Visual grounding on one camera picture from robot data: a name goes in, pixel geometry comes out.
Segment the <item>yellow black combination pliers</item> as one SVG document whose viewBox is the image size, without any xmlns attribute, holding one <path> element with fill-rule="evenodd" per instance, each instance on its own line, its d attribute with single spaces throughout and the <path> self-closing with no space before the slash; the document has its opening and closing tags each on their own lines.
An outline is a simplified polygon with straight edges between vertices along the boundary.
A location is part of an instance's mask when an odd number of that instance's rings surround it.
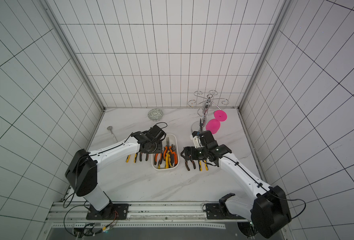
<svg viewBox="0 0 354 240">
<path fill-rule="evenodd" d="M 203 160 L 203 161 L 199 160 L 198 164 L 199 164 L 199 170 L 200 171 L 203 171 L 203 170 L 208 171 L 209 170 L 206 160 Z"/>
</svg>

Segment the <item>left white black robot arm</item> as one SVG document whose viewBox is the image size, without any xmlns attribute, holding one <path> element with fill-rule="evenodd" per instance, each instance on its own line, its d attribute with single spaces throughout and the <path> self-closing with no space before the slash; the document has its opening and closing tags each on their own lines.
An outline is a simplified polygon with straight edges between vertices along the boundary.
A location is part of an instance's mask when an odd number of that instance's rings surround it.
<svg viewBox="0 0 354 240">
<path fill-rule="evenodd" d="M 125 220 L 128 204 L 114 204 L 99 186 L 98 175 L 106 167 L 118 160 L 142 152 L 156 154 L 162 151 L 162 141 L 166 133 L 162 130 L 132 133 L 126 140 L 103 149 L 88 152 L 77 151 L 68 166 L 65 177 L 74 194 L 84 198 L 88 207 L 87 220 Z"/>
</svg>

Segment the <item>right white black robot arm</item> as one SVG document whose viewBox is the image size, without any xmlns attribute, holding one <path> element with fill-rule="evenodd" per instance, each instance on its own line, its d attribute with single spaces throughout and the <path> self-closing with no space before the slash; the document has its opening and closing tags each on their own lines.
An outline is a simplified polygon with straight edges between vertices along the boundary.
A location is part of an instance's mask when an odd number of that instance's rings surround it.
<svg viewBox="0 0 354 240">
<path fill-rule="evenodd" d="M 249 171 L 225 145 L 209 148 L 185 147 L 181 157 L 188 161 L 208 160 L 226 171 L 244 189 L 247 198 L 229 193 L 217 204 L 205 204 L 207 219 L 245 219 L 249 225 L 240 224 L 247 237 L 261 234 L 268 239 L 292 221 L 285 192 L 279 186 L 271 187 Z"/>
</svg>

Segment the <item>chrome glass holder stand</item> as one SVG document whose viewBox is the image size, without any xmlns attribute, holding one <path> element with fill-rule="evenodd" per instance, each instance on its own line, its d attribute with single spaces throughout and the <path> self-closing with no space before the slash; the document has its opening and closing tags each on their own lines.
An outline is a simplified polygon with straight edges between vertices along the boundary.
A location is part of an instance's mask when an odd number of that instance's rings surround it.
<svg viewBox="0 0 354 240">
<path fill-rule="evenodd" d="M 215 90 L 210 90 L 208 94 L 204 95 L 203 92 L 201 91 L 195 91 L 194 96 L 196 99 L 188 101 L 188 106 L 189 107 L 197 107 L 202 105 L 198 111 L 197 114 L 199 115 L 199 120 L 194 122 L 191 126 L 191 132 L 204 132 L 206 131 L 206 125 L 210 121 L 208 121 L 208 114 L 209 110 L 212 106 L 215 106 L 217 110 L 222 110 L 219 107 L 219 104 L 216 104 L 215 101 L 220 101 L 220 103 L 224 106 L 227 106 L 229 104 L 229 100 L 226 98 L 216 98 L 216 95 L 218 95 L 218 92 Z"/>
</svg>

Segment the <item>small metal spoon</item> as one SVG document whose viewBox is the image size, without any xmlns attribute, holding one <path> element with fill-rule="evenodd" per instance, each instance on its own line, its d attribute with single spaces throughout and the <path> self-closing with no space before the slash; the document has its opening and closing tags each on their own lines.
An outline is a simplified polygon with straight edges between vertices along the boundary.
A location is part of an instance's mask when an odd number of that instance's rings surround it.
<svg viewBox="0 0 354 240">
<path fill-rule="evenodd" d="M 113 139 L 117 142 L 118 140 L 117 140 L 117 138 L 116 138 L 116 136 L 115 136 L 115 134 L 114 134 L 114 132 L 113 132 L 113 127 L 112 127 L 112 126 L 108 126 L 108 127 L 107 127 L 107 130 L 110 131 L 110 133 L 111 133 Z"/>
</svg>

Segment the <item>white plastic storage box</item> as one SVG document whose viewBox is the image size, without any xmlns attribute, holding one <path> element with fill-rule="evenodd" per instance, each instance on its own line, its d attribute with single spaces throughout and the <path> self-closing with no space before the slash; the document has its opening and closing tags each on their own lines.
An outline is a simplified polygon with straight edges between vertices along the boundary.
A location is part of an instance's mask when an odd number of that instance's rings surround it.
<svg viewBox="0 0 354 240">
<path fill-rule="evenodd" d="M 166 134 L 162 141 L 162 152 L 152 154 L 152 167 L 156 171 L 171 171 L 179 165 L 177 138 Z"/>
</svg>

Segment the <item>orange black pliers in box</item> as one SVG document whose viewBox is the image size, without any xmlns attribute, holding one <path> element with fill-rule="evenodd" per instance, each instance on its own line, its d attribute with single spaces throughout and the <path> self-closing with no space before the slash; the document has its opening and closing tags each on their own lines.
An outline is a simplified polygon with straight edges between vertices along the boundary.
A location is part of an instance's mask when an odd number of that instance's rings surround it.
<svg viewBox="0 0 354 240">
<path fill-rule="evenodd" d="M 175 145 L 170 143 L 169 137 L 167 137 L 163 157 L 166 162 L 166 169 L 173 168 L 178 164 L 178 156 L 175 151 Z"/>
</svg>

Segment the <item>pink wine glass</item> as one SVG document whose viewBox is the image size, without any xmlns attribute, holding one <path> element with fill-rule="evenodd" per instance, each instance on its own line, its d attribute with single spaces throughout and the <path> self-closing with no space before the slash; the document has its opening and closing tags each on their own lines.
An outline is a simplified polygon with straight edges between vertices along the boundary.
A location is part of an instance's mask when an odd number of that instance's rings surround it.
<svg viewBox="0 0 354 240">
<path fill-rule="evenodd" d="M 225 122 L 227 118 L 228 115 L 226 114 L 226 112 L 222 110 L 215 111 L 214 118 L 211 119 L 206 125 L 206 130 L 210 131 L 212 134 L 216 134 L 221 127 L 221 123 Z"/>
</svg>

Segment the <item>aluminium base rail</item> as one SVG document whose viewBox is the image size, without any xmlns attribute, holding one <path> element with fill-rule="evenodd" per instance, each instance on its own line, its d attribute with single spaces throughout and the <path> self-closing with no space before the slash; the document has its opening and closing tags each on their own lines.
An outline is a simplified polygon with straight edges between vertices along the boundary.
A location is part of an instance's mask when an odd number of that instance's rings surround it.
<svg viewBox="0 0 354 240">
<path fill-rule="evenodd" d="M 67 209 L 61 203 L 52 205 L 43 233 L 59 228 L 67 233 L 84 229 L 106 232 L 113 228 L 135 227 L 195 227 L 224 229 L 225 223 L 235 222 L 242 229 L 259 231 L 256 223 L 225 210 L 225 205 L 211 202 L 116 202 L 113 211 L 103 217 L 88 203 L 75 202 Z"/>
</svg>

